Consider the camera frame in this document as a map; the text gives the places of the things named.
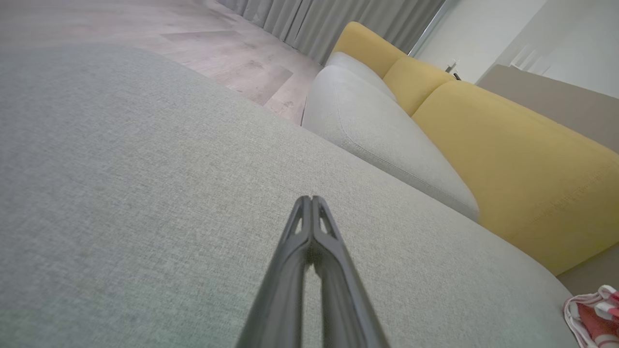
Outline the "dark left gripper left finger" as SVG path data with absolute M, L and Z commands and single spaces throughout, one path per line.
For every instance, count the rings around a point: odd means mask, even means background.
M 302 346 L 311 198 L 296 200 L 236 343 L 237 348 Z

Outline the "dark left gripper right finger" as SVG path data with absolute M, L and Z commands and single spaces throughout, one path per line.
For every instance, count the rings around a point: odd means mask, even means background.
M 388 348 L 367 291 L 322 197 L 313 198 L 314 268 L 321 279 L 323 346 Z

